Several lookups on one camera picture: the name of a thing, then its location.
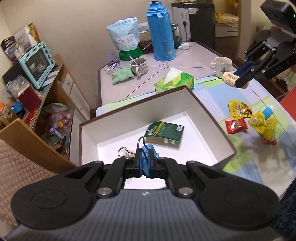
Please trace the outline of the white power adapter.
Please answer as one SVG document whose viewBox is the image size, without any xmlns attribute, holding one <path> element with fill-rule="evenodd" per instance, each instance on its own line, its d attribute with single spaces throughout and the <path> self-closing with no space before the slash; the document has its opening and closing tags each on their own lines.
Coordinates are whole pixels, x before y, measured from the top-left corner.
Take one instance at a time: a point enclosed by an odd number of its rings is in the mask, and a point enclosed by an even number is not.
<svg viewBox="0 0 296 241">
<path fill-rule="evenodd" d="M 190 44 L 189 43 L 183 43 L 181 44 L 181 49 L 182 50 L 189 50 L 190 48 Z"/>
</svg>

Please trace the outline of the white brown-edged storage box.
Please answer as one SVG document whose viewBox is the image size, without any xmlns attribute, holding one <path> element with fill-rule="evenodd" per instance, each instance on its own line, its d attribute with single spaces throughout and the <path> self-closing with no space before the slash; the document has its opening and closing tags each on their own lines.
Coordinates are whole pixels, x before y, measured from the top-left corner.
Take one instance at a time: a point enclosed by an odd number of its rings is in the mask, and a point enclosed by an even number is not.
<svg viewBox="0 0 296 241">
<path fill-rule="evenodd" d="M 179 164 L 198 161 L 223 168 L 236 149 L 214 116 L 189 88 L 155 94 L 102 114 L 80 126 L 80 164 L 112 163 L 122 147 L 147 143 Z"/>
</svg>

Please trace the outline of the yellow chestnut snack pouch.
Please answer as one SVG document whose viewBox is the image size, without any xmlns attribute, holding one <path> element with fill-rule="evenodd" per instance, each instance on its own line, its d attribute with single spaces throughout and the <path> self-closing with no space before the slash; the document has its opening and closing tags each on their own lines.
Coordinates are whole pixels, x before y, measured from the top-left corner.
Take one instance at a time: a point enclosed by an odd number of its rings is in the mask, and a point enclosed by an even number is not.
<svg viewBox="0 0 296 241">
<path fill-rule="evenodd" d="M 253 116 L 253 111 L 249 105 L 237 100 L 230 100 L 228 102 L 228 108 L 230 117 L 233 120 L 239 120 L 241 118 L 250 118 Z"/>
</svg>

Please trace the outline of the small yellow snack pouch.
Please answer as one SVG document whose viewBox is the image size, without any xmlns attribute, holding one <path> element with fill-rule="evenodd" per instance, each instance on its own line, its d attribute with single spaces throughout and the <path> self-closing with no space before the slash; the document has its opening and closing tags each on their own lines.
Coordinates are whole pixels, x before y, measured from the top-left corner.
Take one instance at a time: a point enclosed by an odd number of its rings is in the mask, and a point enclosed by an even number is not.
<svg viewBox="0 0 296 241">
<path fill-rule="evenodd" d="M 277 145 L 274 131 L 278 121 L 274 118 L 266 118 L 262 111 L 256 112 L 249 120 L 249 125 L 258 132 L 266 144 Z"/>
</svg>

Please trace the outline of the small phone stand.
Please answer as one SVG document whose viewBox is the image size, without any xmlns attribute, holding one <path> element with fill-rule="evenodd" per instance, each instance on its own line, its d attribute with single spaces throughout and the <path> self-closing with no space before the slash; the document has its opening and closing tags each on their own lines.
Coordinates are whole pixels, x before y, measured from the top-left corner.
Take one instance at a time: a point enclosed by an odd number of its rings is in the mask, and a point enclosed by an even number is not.
<svg viewBox="0 0 296 241">
<path fill-rule="evenodd" d="M 117 63 L 119 64 L 120 63 L 120 60 L 119 60 L 119 57 L 117 54 L 115 54 L 114 52 L 110 52 L 107 54 L 107 59 L 109 61 L 108 63 L 108 67 L 110 67 L 111 65 Z"/>
</svg>

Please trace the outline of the teal toaster oven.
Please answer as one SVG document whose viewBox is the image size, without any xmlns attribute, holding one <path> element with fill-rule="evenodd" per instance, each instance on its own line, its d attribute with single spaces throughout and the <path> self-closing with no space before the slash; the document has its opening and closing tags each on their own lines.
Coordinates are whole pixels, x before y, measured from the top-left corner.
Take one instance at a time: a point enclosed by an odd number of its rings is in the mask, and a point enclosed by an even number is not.
<svg viewBox="0 0 296 241">
<path fill-rule="evenodd" d="M 36 90 L 43 87 L 49 73 L 55 67 L 55 60 L 44 41 L 34 46 L 18 60 L 24 77 Z"/>
</svg>

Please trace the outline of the white cartoon mug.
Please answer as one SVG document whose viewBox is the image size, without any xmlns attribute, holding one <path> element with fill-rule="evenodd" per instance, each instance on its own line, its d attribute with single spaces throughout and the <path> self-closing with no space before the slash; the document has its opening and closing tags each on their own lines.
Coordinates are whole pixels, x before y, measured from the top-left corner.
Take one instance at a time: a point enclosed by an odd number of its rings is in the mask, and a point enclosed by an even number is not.
<svg viewBox="0 0 296 241">
<path fill-rule="evenodd" d="M 229 72 L 232 67 L 232 60 L 227 57 L 218 56 L 215 61 L 211 63 L 211 69 L 215 75 L 222 78 L 225 72 Z"/>
</svg>

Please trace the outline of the cream hair scrunchie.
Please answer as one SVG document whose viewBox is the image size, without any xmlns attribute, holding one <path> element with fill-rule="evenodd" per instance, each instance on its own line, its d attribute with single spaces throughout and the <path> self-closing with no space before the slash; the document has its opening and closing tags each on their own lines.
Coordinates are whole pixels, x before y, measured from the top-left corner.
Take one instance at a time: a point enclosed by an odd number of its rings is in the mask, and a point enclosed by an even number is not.
<svg viewBox="0 0 296 241">
<path fill-rule="evenodd" d="M 229 87 L 235 87 L 236 88 L 236 81 L 239 79 L 240 77 L 231 73 L 231 72 L 224 72 L 222 75 L 222 81 L 228 85 Z"/>
</svg>

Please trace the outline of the blue binder clip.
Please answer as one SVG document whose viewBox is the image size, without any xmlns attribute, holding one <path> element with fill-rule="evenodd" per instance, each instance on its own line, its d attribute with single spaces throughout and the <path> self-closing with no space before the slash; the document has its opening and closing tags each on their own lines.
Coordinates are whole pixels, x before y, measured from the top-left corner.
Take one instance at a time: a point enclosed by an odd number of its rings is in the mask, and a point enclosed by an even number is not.
<svg viewBox="0 0 296 241">
<path fill-rule="evenodd" d="M 146 144 L 145 143 L 145 138 L 140 137 L 137 141 L 137 148 L 140 148 L 142 150 L 141 153 L 141 165 L 142 165 L 142 175 L 144 175 L 147 178 L 150 178 L 150 163 L 149 163 L 149 149 L 154 150 L 154 154 L 156 157 L 159 156 L 159 153 L 157 153 L 154 149 L 153 144 Z M 121 147 L 117 155 L 121 157 L 126 157 L 126 158 L 134 158 L 135 157 L 135 152 L 128 150 L 126 147 Z"/>
</svg>

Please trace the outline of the blue thermos flask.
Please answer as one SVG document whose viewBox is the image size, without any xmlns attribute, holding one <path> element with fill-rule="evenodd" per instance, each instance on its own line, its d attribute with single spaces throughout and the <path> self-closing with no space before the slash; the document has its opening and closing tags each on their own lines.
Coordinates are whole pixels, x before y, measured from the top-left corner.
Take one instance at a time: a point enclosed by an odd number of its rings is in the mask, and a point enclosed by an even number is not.
<svg viewBox="0 0 296 241">
<path fill-rule="evenodd" d="M 154 59 L 170 61 L 176 57 L 170 12 L 161 1 L 151 1 L 146 13 L 151 34 Z"/>
</svg>

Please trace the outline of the teal electric kettle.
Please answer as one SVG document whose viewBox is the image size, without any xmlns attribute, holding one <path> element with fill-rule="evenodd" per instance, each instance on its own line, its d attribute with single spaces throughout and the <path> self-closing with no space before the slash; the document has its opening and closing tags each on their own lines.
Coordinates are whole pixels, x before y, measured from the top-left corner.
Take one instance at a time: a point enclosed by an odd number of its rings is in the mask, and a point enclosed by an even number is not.
<svg viewBox="0 0 296 241">
<path fill-rule="evenodd" d="M 182 35 L 178 24 L 171 24 L 171 29 L 173 33 L 173 40 L 175 48 L 179 48 L 182 44 Z"/>
</svg>

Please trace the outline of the black white appliance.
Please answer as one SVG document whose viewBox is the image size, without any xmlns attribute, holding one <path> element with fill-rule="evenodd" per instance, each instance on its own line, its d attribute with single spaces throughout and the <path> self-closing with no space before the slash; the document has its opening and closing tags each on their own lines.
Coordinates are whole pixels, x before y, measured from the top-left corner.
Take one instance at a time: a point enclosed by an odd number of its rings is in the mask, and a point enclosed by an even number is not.
<svg viewBox="0 0 296 241">
<path fill-rule="evenodd" d="M 173 23 L 179 25 L 182 40 L 215 48 L 215 7 L 207 1 L 171 3 Z"/>
</svg>

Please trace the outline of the blue cream tube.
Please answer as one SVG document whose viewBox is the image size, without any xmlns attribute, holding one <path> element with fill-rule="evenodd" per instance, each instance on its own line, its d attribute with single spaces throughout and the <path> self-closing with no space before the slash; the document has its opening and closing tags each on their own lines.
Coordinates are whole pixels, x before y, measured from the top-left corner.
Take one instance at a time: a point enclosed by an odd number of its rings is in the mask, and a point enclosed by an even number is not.
<svg viewBox="0 0 296 241">
<path fill-rule="evenodd" d="M 273 106 L 270 105 L 262 111 L 265 120 L 267 120 L 271 116 L 271 114 L 273 113 L 273 110 L 274 110 Z"/>
</svg>

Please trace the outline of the dark green packet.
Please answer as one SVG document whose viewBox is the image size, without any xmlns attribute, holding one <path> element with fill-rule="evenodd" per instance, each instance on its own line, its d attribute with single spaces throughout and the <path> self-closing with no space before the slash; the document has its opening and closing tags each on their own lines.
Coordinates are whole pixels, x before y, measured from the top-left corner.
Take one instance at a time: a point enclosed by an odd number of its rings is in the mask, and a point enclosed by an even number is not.
<svg viewBox="0 0 296 241">
<path fill-rule="evenodd" d="M 157 121 L 149 125 L 145 131 L 145 141 L 152 144 L 178 148 L 185 127 L 175 123 Z"/>
</svg>

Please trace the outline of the red candy packet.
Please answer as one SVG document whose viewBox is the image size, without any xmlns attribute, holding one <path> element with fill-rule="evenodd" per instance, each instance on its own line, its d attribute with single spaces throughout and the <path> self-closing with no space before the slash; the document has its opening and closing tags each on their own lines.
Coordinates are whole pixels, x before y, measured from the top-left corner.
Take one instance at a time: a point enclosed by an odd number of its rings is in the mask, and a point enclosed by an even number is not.
<svg viewBox="0 0 296 241">
<path fill-rule="evenodd" d="M 239 132 L 240 130 L 248 129 L 244 118 L 238 120 L 226 120 L 225 125 L 228 134 L 234 134 Z"/>
</svg>

